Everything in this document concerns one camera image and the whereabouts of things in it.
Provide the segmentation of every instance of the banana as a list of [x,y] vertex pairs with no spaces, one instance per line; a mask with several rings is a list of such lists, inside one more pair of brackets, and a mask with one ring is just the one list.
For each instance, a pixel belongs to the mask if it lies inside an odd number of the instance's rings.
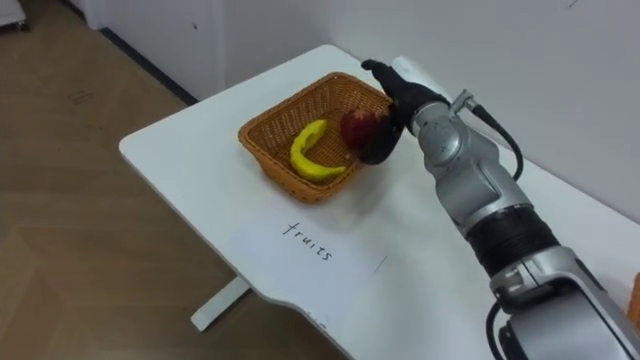
[[300,176],[310,181],[322,181],[347,170],[344,166],[326,167],[312,162],[304,154],[311,149],[327,130],[327,120],[316,120],[307,125],[291,145],[291,166]]

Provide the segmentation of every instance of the white table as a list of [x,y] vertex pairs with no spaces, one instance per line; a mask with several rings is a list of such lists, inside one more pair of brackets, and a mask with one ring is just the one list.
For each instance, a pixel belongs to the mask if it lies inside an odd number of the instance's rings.
[[[261,174],[237,131],[332,71],[378,86],[356,59],[322,46],[121,142],[129,163],[239,275],[195,315],[204,320],[196,325],[206,325],[249,287],[267,301],[296,307],[269,274],[230,251],[230,236],[247,217],[274,194],[286,197]],[[512,154],[501,151],[512,168]],[[525,164],[520,184],[560,241],[626,307],[640,271],[640,226],[532,163]],[[365,169],[317,206],[322,221],[367,239],[388,256],[342,325],[321,329],[346,354],[367,360],[491,359],[484,337],[493,302],[489,279],[439,205],[413,138],[405,135],[386,163]]]

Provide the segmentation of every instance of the black wire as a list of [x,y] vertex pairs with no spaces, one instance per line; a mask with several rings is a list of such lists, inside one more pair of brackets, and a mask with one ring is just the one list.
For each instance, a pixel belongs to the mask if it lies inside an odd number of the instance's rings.
[[500,350],[498,350],[498,344],[496,344],[496,335],[493,331],[493,324],[496,322],[496,316],[500,311],[500,304],[496,301],[493,306],[491,306],[491,310],[487,314],[487,322],[486,322],[486,331],[487,331],[487,342],[489,343],[489,349],[491,349],[491,354],[496,360],[504,360],[502,355],[500,354]]
[[511,135],[505,130],[500,123],[496,119],[494,119],[491,114],[484,108],[482,105],[477,105],[471,111],[475,116],[477,116],[480,120],[482,120],[485,124],[489,125],[493,130],[495,130],[502,138],[509,144],[511,150],[516,155],[517,167],[516,172],[513,173],[513,180],[518,181],[520,176],[522,175],[522,170],[524,168],[524,158],[522,157],[522,151],[520,151],[520,146],[518,143],[511,137]]

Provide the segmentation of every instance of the apple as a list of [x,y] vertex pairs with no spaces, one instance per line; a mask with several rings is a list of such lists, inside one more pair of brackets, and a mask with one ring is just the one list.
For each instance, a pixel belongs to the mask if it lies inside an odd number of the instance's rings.
[[372,111],[354,109],[342,116],[340,134],[351,150],[362,150],[374,134],[380,116]]

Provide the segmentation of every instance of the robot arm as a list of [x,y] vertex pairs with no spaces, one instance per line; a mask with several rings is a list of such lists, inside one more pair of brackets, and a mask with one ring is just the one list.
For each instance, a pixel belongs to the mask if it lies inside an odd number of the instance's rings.
[[393,105],[389,124],[361,160],[384,161],[403,128],[417,138],[442,206],[491,278],[497,301],[487,335],[494,356],[501,358],[493,320],[502,308],[510,315],[499,331],[509,360],[640,359],[634,326],[576,254],[560,245],[514,180],[521,167],[512,177],[500,165],[497,145],[458,116],[467,108],[495,122],[473,96],[465,91],[450,104],[385,64],[367,60],[362,66]]

